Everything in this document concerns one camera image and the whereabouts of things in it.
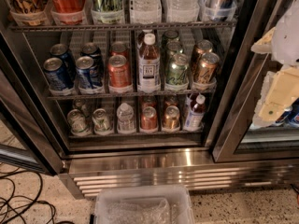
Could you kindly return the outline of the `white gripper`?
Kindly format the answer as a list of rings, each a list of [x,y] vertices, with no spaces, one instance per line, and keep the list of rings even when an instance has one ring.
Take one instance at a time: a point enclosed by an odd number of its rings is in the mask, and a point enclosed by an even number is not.
[[[261,98],[252,118],[254,126],[272,125],[299,98],[299,0],[250,49],[254,53],[272,51],[275,61],[284,65],[278,72],[268,71],[263,80]]]

